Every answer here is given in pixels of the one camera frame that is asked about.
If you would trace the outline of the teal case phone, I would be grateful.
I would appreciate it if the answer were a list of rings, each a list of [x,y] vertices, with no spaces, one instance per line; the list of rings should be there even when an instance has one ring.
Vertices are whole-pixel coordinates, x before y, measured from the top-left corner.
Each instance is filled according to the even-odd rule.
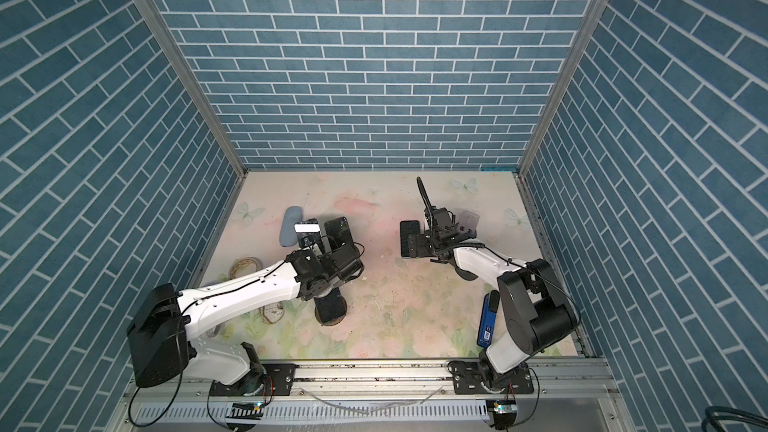
[[[418,220],[404,220],[400,222],[400,250],[404,259],[418,258],[418,236],[421,234]]]

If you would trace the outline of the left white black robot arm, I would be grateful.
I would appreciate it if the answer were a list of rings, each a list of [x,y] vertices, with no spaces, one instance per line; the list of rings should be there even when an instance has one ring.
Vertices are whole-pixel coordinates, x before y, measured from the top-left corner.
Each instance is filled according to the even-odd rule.
[[[139,388],[174,378],[199,378],[258,392],[265,371],[255,347],[230,346],[207,337],[218,325],[282,301],[315,304],[323,326],[340,323],[347,303],[340,292],[364,265],[360,244],[347,239],[316,255],[299,249],[284,260],[238,279],[179,291],[166,283],[151,290],[127,328],[127,339]]]

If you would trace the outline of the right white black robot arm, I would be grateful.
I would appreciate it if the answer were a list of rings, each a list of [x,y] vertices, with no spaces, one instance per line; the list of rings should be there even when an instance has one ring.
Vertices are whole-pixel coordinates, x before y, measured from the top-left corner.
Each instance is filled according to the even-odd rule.
[[[425,231],[403,234],[409,258],[451,265],[464,280],[477,278],[500,295],[506,331],[479,356],[481,382],[497,391],[511,384],[527,360],[571,334],[580,317],[552,265],[537,259],[523,265],[475,240],[476,231],[459,224],[448,209],[434,206],[421,178]]]

